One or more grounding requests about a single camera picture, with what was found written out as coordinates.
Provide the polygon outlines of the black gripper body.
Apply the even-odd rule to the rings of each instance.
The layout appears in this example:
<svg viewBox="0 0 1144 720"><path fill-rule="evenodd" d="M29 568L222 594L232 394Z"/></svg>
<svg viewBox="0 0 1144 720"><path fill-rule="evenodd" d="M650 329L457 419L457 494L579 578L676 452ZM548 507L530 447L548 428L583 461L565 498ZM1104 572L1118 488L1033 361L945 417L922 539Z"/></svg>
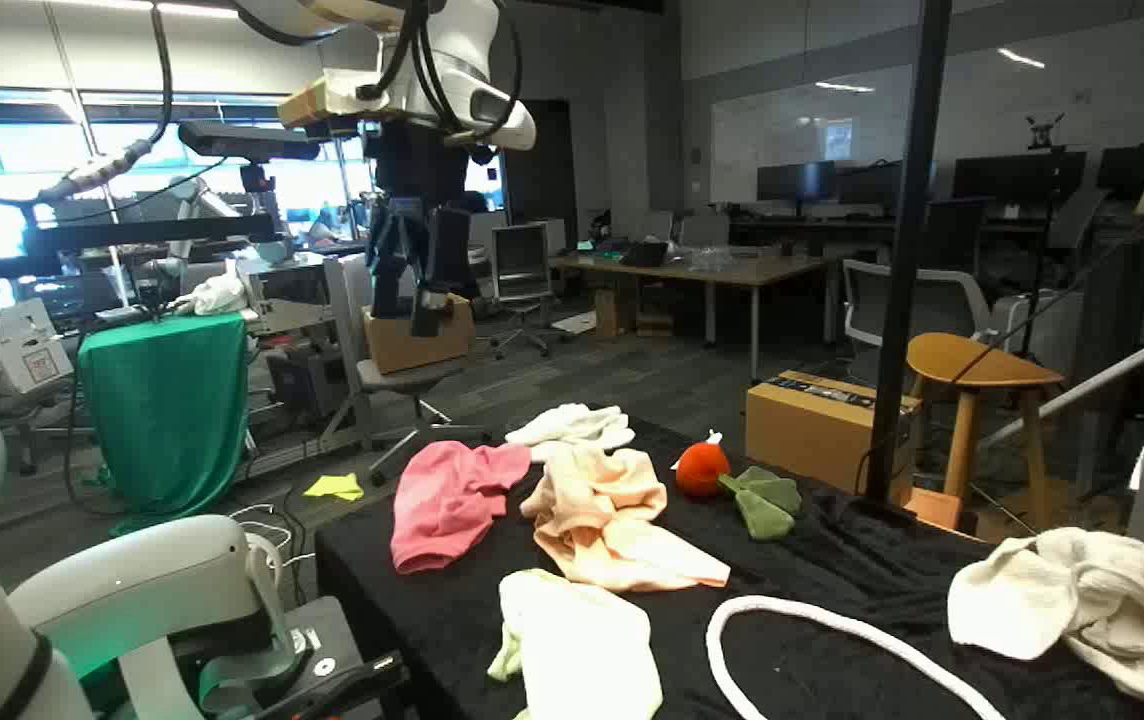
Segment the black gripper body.
<svg viewBox="0 0 1144 720"><path fill-rule="evenodd" d="M457 282L441 263L441 233L464 209L468 153L425 122L385 122L369 153L380 186L369 228L371 317L401 321L437 308Z"/></svg>

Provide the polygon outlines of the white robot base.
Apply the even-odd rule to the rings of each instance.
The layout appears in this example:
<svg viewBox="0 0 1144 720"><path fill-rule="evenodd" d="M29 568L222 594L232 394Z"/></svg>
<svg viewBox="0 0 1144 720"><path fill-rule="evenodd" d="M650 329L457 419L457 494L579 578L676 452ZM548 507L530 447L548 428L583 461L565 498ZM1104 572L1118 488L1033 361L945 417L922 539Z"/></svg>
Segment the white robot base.
<svg viewBox="0 0 1144 720"><path fill-rule="evenodd" d="M284 608L232 516L0 584L0 720L387 720L404 684L401 654L360 654L338 594Z"/></svg>

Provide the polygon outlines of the cardboard box under arm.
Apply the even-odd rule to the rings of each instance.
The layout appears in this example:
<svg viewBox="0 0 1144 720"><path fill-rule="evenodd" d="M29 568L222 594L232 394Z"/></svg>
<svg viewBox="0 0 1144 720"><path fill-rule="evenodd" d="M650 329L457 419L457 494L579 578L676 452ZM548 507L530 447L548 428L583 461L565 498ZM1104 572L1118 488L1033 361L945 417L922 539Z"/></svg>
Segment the cardboard box under arm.
<svg viewBox="0 0 1144 720"><path fill-rule="evenodd" d="M418 337L408 317L380 321L371 308L360 310L369 361L380 371L411 371L446 361L464 361L475 339L473 303L453 294L431 337Z"/></svg>

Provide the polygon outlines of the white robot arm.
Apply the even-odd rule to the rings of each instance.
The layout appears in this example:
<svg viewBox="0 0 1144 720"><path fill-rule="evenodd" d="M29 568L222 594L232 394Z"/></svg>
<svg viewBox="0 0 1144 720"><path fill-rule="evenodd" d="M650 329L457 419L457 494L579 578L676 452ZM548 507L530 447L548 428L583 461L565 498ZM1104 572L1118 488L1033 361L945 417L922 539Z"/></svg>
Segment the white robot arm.
<svg viewBox="0 0 1144 720"><path fill-rule="evenodd" d="M519 102L523 44L507 0L232 0L275 44L326 44L349 26L377 36L369 66L326 66L275 120L295 132L377 127L377 212L369 238L380 321L441 294L428 275L437 215L464 196L473 153L532 153Z"/></svg>

